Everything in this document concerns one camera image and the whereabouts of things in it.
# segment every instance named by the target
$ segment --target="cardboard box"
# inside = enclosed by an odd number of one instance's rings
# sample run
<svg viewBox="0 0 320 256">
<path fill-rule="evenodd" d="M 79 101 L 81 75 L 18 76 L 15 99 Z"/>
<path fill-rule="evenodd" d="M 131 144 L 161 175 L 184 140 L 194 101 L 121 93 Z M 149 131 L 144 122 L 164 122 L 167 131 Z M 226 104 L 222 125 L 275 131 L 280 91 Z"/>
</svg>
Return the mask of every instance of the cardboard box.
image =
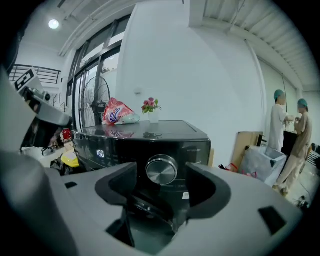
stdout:
<svg viewBox="0 0 320 256">
<path fill-rule="evenodd" d="M 210 167 L 214 166 L 214 156 L 215 156 L 215 150 L 211 148 L 210 155 L 209 155 L 209 162 L 208 162 L 208 166 Z"/>
<path fill-rule="evenodd" d="M 240 167 L 242 159 L 245 156 L 246 146 L 256 146 L 259 135 L 263 135 L 262 131 L 241 131 L 238 132 L 231 163 L 237 168 Z"/>
</svg>

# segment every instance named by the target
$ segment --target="flower vase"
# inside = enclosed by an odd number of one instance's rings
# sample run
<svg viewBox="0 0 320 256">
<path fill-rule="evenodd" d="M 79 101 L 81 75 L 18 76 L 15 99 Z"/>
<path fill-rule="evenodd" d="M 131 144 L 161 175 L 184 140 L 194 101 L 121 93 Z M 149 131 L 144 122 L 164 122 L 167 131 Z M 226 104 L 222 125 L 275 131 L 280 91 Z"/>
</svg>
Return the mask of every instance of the flower vase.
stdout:
<svg viewBox="0 0 320 256">
<path fill-rule="evenodd" d="M 157 124 L 159 123 L 159 112 L 149 112 L 149 121 L 151 124 Z"/>
</svg>

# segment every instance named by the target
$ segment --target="woman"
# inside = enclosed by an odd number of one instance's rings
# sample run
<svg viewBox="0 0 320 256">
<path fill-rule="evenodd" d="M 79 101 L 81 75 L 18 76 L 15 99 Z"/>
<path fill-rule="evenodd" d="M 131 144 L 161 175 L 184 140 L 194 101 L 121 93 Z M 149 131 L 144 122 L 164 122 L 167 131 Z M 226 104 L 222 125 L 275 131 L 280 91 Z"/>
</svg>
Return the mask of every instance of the woman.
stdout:
<svg viewBox="0 0 320 256">
<path fill-rule="evenodd" d="M 276 90 L 274 93 L 275 105 L 271 111 L 271 124 L 269 144 L 270 148 L 281 151 L 284 145 L 284 131 L 286 122 L 295 121 L 293 115 L 288 115 L 282 106 L 286 104 L 286 95 L 282 90 Z"/>
<path fill-rule="evenodd" d="M 293 183 L 298 179 L 300 169 L 306 160 L 308 148 L 310 146 L 312 122 L 309 116 L 307 101 L 303 98 L 298 101 L 298 111 L 302 114 L 302 117 L 297 117 L 295 119 L 296 122 L 294 123 L 297 139 L 282 174 L 273 186 L 274 189 L 277 189 L 278 186 L 286 180 L 285 187 L 280 191 L 283 196 L 286 196 L 289 193 Z"/>
</svg>

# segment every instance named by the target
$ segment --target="control knob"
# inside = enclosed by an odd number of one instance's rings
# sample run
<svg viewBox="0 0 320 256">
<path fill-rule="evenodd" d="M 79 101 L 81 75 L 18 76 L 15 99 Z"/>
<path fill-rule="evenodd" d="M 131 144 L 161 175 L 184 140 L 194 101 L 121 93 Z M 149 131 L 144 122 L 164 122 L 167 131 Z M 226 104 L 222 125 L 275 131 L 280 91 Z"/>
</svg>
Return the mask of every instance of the control knob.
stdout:
<svg viewBox="0 0 320 256">
<path fill-rule="evenodd" d="M 165 154 L 157 154 L 148 160 L 145 171 L 153 183 L 168 185 L 176 179 L 178 165 L 172 157 Z"/>
</svg>

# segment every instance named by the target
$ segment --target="plastic bag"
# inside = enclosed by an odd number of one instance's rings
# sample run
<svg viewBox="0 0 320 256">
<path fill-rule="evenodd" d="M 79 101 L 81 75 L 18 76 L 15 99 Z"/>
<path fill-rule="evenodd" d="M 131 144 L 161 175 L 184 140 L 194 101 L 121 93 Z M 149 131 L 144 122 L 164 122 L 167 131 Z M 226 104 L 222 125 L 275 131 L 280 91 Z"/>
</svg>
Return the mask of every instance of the plastic bag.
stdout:
<svg viewBox="0 0 320 256">
<path fill-rule="evenodd" d="M 133 112 L 123 102 L 111 98 L 104 109 L 102 116 L 103 125 L 134 124 L 140 120 L 140 116 Z"/>
<path fill-rule="evenodd" d="M 222 164 L 219 165 L 219 168 L 220 169 L 223 169 L 223 170 L 226 170 L 226 171 L 229 171 L 229 172 L 233 172 L 233 173 L 237 173 L 238 172 L 238 167 L 236 167 L 233 163 L 230 163 L 228 166 L 224 167 Z M 257 177 L 257 172 L 253 172 L 253 173 L 245 173 L 244 170 L 242 170 L 242 174 L 243 175 L 246 175 L 246 176 L 249 176 L 249 177 L 254 177 L 256 178 Z"/>
</svg>

